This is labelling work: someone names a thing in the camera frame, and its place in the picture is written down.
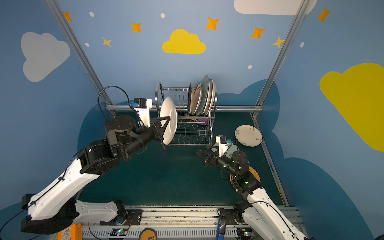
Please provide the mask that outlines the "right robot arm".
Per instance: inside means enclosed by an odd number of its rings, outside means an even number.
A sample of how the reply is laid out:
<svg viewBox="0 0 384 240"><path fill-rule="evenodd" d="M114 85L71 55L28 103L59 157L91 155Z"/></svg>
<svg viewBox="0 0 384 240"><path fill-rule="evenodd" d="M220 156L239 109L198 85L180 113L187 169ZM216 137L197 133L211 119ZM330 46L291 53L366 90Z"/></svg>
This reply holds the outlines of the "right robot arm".
<svg viewBox="0 0 384 240"><path fill-rule="evenodd" d="M218 152L197 151L203 165L219 167L232 177L231 184L244 200L237 208L246 225L263 240L307 240L308 237L292 224L267 194L250 170L250 161L243 151L231 158Z"/></svg>

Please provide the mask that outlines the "white cloud motif plate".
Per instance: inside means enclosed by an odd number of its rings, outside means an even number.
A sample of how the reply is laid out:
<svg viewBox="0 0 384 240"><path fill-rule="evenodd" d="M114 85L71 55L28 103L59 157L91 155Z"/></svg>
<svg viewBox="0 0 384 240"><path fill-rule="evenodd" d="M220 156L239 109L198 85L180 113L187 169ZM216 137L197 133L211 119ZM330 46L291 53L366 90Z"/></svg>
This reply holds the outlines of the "white cloud motif plate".
<svg viewBox="0 0 384 240"><path fill-rule="evenodd" d="M209 79L209 94L208 94L207 104L204 112L205 115L208 115L210 112L212 97L214 94L213 91L214 91L214 83L212 79Z"/></svg>

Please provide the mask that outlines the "dark blue speckled plate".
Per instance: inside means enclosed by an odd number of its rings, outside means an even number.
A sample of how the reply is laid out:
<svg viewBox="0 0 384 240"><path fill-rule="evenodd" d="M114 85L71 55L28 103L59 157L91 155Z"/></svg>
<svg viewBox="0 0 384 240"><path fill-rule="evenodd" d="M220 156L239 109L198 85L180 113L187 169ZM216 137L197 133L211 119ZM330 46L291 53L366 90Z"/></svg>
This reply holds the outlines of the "dark blue speckled plate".
<svg viewBox="0 0 384 240"><path fill-rule="evenodd" d="M187 115L190 114L191 106L192 106L192 93L193 93L193 86L190 83L189 90L188 90L188 100L187 100Z"/></svg>

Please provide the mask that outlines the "orange sunburst plate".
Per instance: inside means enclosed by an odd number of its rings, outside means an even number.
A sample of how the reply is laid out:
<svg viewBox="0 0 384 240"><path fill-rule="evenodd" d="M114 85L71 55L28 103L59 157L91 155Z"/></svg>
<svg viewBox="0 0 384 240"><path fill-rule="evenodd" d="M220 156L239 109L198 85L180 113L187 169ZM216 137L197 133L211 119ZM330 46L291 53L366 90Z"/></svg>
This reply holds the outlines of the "orange sunburst plate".
<svg viewBox="0 0 384 240"><path fill-rule="evenodd" d="M198 84L197 87L194 89L193 97L192 97L192 103L191 103L191 114L194 115L197 111L197 108L201 101L201 84Z"/></svg>
<svg viewBox="0 0 384 240"><path fill-rule="evenodd" d="M216 101L217 101L217 88L216 84L213 82L213 92L212 92L212 98L211 98L211 112L212 114L215 111L215 106L216 106Z"/></svg>

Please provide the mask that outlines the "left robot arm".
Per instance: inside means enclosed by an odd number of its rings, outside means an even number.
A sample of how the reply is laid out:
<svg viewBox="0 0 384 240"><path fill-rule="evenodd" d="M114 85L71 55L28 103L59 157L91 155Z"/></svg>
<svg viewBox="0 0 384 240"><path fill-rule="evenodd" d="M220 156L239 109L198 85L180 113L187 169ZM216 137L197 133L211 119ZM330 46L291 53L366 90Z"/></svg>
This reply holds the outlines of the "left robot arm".
<svg viewBox="0 0 384 240"><path fill-rule="evenodd" d="M51 235L72 224L97 222L123 225L128 213L120 200L85 203L74 199L83 187L129 160L151 141L163 142L168 130L175 131L176 117L150 119L138 128L131 116L117 116L105 122L106 137L80 150L55 181L38 194L23 197L28 215L22 220L23 233Z"/></svg>

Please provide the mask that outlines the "plain pale green plate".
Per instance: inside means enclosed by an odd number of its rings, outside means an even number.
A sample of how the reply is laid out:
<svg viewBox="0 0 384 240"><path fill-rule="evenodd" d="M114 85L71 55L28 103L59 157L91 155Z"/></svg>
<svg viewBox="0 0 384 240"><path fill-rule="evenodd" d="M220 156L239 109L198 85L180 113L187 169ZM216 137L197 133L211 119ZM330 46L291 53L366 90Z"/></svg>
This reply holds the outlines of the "plain pale green plate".
<svg viewBox="0 0 384 240"><path fill-rule="evenodd" d="M202 82L201 82L201 101L199 104L199 107L196 111L196 115L200 116L203 114L203 111L205 109L207 97L208 97L208 90L209 90L209 76L205 75Z"/></svg>

